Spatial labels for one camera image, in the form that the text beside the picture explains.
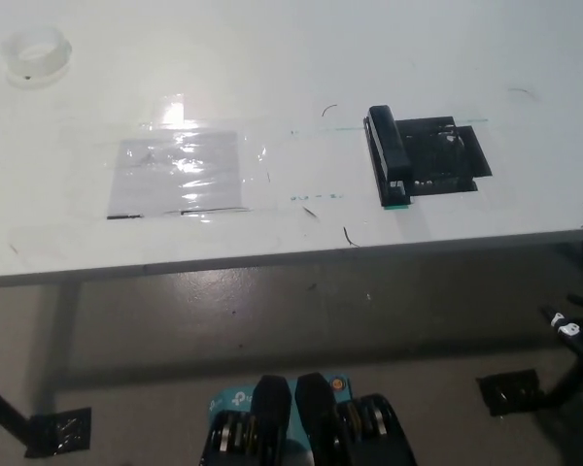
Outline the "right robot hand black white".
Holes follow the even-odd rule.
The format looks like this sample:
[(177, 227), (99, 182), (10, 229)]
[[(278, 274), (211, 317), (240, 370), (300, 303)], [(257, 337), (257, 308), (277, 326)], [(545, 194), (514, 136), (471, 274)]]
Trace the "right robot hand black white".
[[(583, 309), (583, 296), (569, 293), (566, 300), (569, 304)], [(583, 317), (568, 316), (550, 305), (541, 306), (539, 311), (563, 341), (575, 350), (583, 351)]]

